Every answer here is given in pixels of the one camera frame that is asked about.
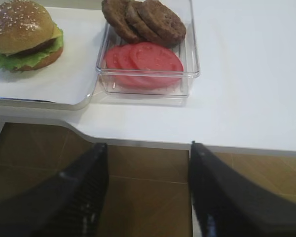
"brown tile floor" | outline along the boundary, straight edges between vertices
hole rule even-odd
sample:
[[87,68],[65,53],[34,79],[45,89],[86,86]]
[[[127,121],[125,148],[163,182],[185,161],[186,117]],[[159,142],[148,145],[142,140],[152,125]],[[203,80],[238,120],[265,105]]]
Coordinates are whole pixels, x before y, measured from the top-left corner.
[[[90,146],[65,128],[6,124],[0,135],[0,200],[40,183]],[[296,158],[217,155],[296,202]],[[110,146],[111,182],[98,236],[191,236],[187,164],[185,151]]]

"cheese slice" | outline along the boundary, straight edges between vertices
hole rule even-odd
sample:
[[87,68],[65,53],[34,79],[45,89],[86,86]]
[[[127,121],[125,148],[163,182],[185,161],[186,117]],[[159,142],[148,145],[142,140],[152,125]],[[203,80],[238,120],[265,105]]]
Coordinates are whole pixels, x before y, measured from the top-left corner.
[[58,28],[58,26],[56,25],[56,23],[54,23],[54,31],[53,31],[53,35],[51,37],[51,39],[55,39],[58,38],[62,35],[63,33],[61,32],[61,30]]

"lettuce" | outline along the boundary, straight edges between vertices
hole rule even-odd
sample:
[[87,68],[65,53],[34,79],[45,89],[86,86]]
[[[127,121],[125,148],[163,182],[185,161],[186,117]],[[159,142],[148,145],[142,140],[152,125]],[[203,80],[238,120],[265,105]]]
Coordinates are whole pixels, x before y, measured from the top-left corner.
[[14,55],[5,56],[4,54],[0,54],[0,69],[6,69],[9,71],[12,71],[13,69],[16,69],[16,68],[19,69],[25,65],[34,67],[43,58],[48,57],[52,52],[56,52],[62,46],[64,46],[63,35],[56,38],[53,45],[50,46],[49,48],[22,58]]

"sesame seed bun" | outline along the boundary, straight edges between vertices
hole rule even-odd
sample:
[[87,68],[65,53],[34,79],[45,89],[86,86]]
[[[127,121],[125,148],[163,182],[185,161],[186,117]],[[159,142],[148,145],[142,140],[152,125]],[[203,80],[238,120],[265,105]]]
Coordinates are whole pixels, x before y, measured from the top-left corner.
[[63,52],[63,47],[61,47],[60,49],[58,49],[56,52],[52,52],[48,57],[43,58],[38,64],[36,64],[34,67],[30,67],[30,66],[23,66],[19,69],[15,69],[14,71],[18,71],[18,72],[24,72],[24,71],[33,71],[33,70],[37,70],[40,68],[44,68],[47,67],[48,65],[54,63],[62,54]]
[[14,54],[33,48],[53,35],[54,23],[40,4],[13,0],[0,5],[0,53]]

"white table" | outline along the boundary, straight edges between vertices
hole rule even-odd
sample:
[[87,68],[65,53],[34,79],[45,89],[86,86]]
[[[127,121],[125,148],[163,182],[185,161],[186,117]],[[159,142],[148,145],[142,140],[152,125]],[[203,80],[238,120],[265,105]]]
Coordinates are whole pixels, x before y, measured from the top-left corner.
[[201,76],[184,106],[79,111],[0,106],[1,122],[55,124],[91,142],[296,156],[296,0],[194,0]]

